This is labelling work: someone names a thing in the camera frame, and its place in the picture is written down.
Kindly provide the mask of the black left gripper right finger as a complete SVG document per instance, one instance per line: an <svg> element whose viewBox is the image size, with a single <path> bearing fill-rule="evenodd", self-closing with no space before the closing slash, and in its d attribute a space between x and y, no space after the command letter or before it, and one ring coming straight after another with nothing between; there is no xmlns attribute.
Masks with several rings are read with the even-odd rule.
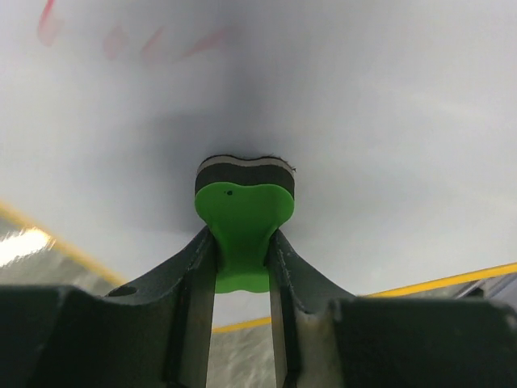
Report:
<svg viewBox="0 0 517 388"><path fill-rule="evenodd" d="M276 232L268 247L279 387L513 387L516 313L480 298L354 296Z"/></svg>

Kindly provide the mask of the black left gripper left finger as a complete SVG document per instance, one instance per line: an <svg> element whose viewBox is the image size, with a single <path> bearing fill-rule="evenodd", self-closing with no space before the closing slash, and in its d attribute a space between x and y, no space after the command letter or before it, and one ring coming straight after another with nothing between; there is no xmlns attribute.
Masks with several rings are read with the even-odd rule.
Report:
<svg viewBox="0 0 517 388"><path fill-rule="evenodd" d="M216 244L178 254L99 297L68 285L1 288L4 387L203 387Z"/></svg>

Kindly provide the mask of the green whiteboard eraser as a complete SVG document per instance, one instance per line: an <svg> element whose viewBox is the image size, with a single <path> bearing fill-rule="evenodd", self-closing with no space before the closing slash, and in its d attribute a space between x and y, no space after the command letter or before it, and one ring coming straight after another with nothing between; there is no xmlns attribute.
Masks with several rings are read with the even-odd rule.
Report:
<svg viewBox="0 0 517 388"><path fill-rule="evenodd" d="M281 158L213 155L195 177L195 210L218 246L216 292L269 291L271 236L295 208L295 169Z"/></svg>

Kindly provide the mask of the yellow framed whiteboard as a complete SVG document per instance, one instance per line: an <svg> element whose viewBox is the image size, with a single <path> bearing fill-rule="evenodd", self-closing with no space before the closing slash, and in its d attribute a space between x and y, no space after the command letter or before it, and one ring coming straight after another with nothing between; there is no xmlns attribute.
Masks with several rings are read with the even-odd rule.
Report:
<svg viewBox="0 0 517 388"><path fill-rule="evenodd" d="M291 244L372 294L516 260L513 1L4 1L1 201L122 283L198 165L295 168Z"/></svg>

